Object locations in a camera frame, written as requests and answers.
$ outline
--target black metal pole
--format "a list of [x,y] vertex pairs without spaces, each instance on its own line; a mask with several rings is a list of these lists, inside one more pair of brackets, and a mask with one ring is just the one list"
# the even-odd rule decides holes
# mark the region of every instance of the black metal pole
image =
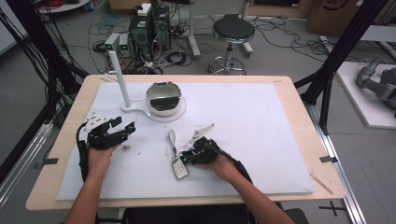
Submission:
[[330,107],[332,79],[387,2],[388,0],[365,0],[322,67],[315,74],[294,83],[294,86],[299,88],[311,82],[307,91],[302,94],[303,101],[311,105],[316,103],[316,100],[324,91],[319,124],[325,134],[328,134],[327,118]]

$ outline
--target gray floor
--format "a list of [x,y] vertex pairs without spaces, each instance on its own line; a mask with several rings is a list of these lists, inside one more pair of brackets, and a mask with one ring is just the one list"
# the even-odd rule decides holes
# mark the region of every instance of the gray floor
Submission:
[[[95,35],[101,27],[98,23],[120,22],[119,26],[113,28],[113,32],[122,32],[127,29],[129,17],[115,15],[108,10],[106,5],[103,5],[91,13],[76,9],[57,14],[56,20],[78,63],[89,73],[99,74],[104,71],[102,69],[105,67],[103,58],[94,52],[91,56],[86,49],[91,48],[95,41],[106,39],[106,35]],[[197,34],[211,33],[212,23],[209,22],[211,21],[209,17],[202,17],[195,21],[197,27],[204,25]],[[305,44],[308,40],[318,41],[317,35],[306,31],[304,21],[289,20],[286,29],[298,34],[300,36],[298,42],[301,44]],[[105,33],[106,27],[102,27],[101,31]],[[284,47],[289,47],[293,40],[293,37],[285,35],[281,30],[265,31],[264,34],[273,44]],[[194,60],[189,66],[166,68],[165,74],[208,75],[209,62],[225,53],[226,44],[208,35],[197,35],[196,39],[202,52],[201,58]],[[317,71],[322,65],[321,61],[326,59],[325,55],[316,55],[309,48],[298,50],[319,61],[290,48],[270,45],[259,32],[250,44],[255,52],[249,58],[246,58],[245,52],[238,48],[233,51],[234,56],[245,64],[248,75],[288,76],[293,81],[297,81]],[[360,42],[351,53],[351,56],[363,58],[366,61],[370,61],[376,55],[381,55],[385,63],[394,63],[394,60],[381,49],[368,45],[367,42]],[[0,135],[3,143],[0,162],[3,162],[44,105],[45,97],[43,84],[19,48],[9,50],[0,59],[0,76],[2,77],[0,121],[4,125]],[[356,62],[356,59],[352,57],[348,60]],[[56,138],[57,132],[57,129],[53,131],[34,163],[41,162],[46,150]],[[340,82],[335,78],[329,114],[329,132],[367,223],[396,223],[394,212],[396,211],[396,176],[393,173],[396,168],[394,163],[396,161],[394,140],[396,131],[366,128]],[[24,206],[39,172],[33,168],[33,165],[27,171],[0,210],[0,223],[62,222],[67,211],[33,212],[26,210]],[[320,206],[330,206],[330,201],[283,202],[282,204],[285,209],[303,209],[310,223],[350,223],[346,211],[339,210],[334,213],[333,210],[319,209]],[[333,204],[336,207],[345,207],[342,201],[333,201]],[[102,217],[115,217],[117,210],[102,209],[100,214]]]

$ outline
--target chrome stool leg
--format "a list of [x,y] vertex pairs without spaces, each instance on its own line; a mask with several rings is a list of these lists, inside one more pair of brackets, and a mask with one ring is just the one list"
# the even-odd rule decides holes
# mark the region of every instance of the chrome stool leg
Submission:
[[228,45],[226,56],[219,56],[209,64],[209,72],[213,75],[239,75],[246,74],[245,66],[241,61],[232,57],[233,44]]

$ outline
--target white platform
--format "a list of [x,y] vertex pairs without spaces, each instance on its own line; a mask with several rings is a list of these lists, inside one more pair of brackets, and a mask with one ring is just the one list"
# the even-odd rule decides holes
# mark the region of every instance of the white platform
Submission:
[[[338,77],[367,127],[396,129],[396,110],[387,107],[372,91],[356,85],[358,73],[366,65],[367,63],[343,63],[338,69]],[[382,72],[393,67],[395,65],[380,64],[375,69],[372,80],[379,82]]]
[[[128,84],[131,100],[145,99],[152,83]],[[102,199],[169,198],[237,195],[211,171],[188,165],[190,175],[177,181],[171,167],[173,151],[167,135],[176,133],[177,151],[187,150],[193,132],[212,123],[205,136],[240,160],[253,183],[266,194],[314,191],[299,148],[272,84],[180,83],[186,100],[183,117],[157,123],[141,113],[124,113],[117,83],[103,83],[91,112],[110,119],[122,116],[114,131],[135,122],[136,131],[112,156]],[[82,181],[78,150],[73,148],[57,200],[76,198]]]

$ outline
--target white vertical post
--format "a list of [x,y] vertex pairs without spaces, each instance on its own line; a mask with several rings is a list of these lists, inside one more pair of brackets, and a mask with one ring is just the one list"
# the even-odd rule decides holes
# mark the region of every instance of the white vertical post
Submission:
[[122,105],[121,108],[124,111],[131,110],[132,104],[129,99],[128,91],[126,90],[125,80],[123,79],[119,59],[117,58],[117,53],[115,51],[110,51],[108,53],[110,55],[111,63],[113,64],[113,68],[116,71],[117,81],[119,82],[122,97],[124,98],[125,105]]

